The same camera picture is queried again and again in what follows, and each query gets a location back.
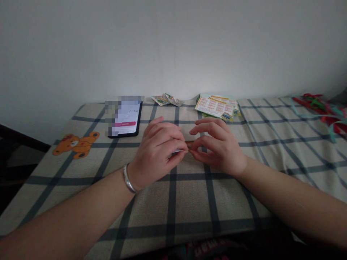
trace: teddy bear print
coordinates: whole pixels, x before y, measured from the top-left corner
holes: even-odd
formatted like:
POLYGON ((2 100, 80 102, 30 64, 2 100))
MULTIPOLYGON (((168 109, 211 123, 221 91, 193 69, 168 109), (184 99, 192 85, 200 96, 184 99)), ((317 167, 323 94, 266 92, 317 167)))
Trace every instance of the teddy bear print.
POLYGON ((98 132, 91 132, 89 136, 82 137, 81 139, 73 134, 67 134, 60 141, 57 147, 53 150, 53 155, 59 155, 63 152, 74 151, 74 159, 81 159, 89 154, 91 145, 99 137, 98 132))

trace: finger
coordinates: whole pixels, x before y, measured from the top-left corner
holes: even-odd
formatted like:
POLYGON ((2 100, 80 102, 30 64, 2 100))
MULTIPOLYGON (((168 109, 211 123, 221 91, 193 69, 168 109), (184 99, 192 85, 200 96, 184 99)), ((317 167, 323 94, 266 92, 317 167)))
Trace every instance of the finger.
POLYGON ((203 135, 193 142, 191 149, 197 150, 198 147, 204 146, 213 152, 217 152, 220 145, 221 145, 219 142, 220 142, 220 140, 217 140, 217 139, 210 137, 210 136, 207 136, 207 135, 203 135))
POLYGON ((167 167, 172 170, 174 167, 176 167, 182 160, 183 157, 186 155, 188 151, 181 151, 178 152, 177 154, 171 156, 169 158, 169 161, 167 163, 167 167))
POLYGON ((146 137, 148 132, 152 129, 153 126, 155 126, 156 124, 160 123, 160 122, 163 122, 164 121, 164 117, 163 116, 160 116, 160 117, 157 117, 155 119, 153 119, 149 124, 148 126, 146 127, 145 131, 143 132, 143 137, 146 137))
POLYGON ((176 126, 172 123, 158 123, 156 125, 154 125, 152 127, 152 129, 148 132, 146 138, 149 139, 149 138, 152 138, 153 136, 155 136, 161 129, 163 128, 166 128, 166 127, 172 127, 174 129, 177 129, 177 130, 181 130, 181 128, 179 126, 176 126))
POLYGON ((198 150, 189 150, 195 160, 200 161, 204 164, 210 165, 212 163, 212 158, 205 152, 200 152, 198 150))
POLYGON ((184 141, 178 139, 168 140, 160 145, 160 154, 168 157, 177 149, 188 151, 188 146, 184 141))
POLYGON ((192 130, 190 130, 191 135, 196 135, 197 133, 205 133, 208 132, 214 138, 219 140, 226 140, 228 138, 228 133, 219 125, 214 122, 209 123, 201 123, 196 125, 192 130))
POLYGON ((195 121, 195 124, 200 125, 202 123, 210 123, 210 122, 216 123, 227 132, 230 132, 230 129, 228 128, 227 124, 220 118, 213 118, 213 117, 203 118, 203 119, 199 119, 195 121))
POLYGON ((178 139, 181 142, 184 142, 183 134, 180 130, 172 128, 172 127, 165 127, 160 129, 155 136, 148 139, 151 144, 155 146, 159 146, 162 143, 165 143, 169 141, 171 138, 178 139))

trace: left hand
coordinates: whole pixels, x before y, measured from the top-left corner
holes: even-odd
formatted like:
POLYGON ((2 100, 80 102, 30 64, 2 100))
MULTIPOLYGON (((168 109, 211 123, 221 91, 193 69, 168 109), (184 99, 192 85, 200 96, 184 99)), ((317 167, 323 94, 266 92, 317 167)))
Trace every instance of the left hand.
POLYGON ((129 181, 137 191, 168 174, 188 152, 181 128, 161 123, 163 120, 161 116, 149 123, 135 158, 128 165, 129 181), (176 149, 183 151, 168 158, 176 149))

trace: stack of cards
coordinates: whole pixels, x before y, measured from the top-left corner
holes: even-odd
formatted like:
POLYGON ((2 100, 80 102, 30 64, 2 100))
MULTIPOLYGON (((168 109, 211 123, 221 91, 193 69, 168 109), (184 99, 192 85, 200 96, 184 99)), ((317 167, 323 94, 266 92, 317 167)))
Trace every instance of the stack of cards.
POLYGON ((195 109, 205 118, 216 117, 227 122, 232 122, 234 115, 241 115, 237 101, 230 96, 200 94, 195 109))

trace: silver bangle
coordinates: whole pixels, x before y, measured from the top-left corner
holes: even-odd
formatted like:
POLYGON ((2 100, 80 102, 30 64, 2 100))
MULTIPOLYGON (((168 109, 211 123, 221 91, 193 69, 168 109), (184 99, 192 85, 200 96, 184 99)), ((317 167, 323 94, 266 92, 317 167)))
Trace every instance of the silver bangle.
POLYGON ((134 187, 131 185, 130 181, 129 181, 129 178, 128 178, 128 173, 127 173, 127 167, 128 167, 128 164, 125 164, 123 166, 123 175, 124 175, 124 181, 125 181, 125 184, 127 185, 128 189, 136 194, 137 193, 137 190, 134 189, 134 187))

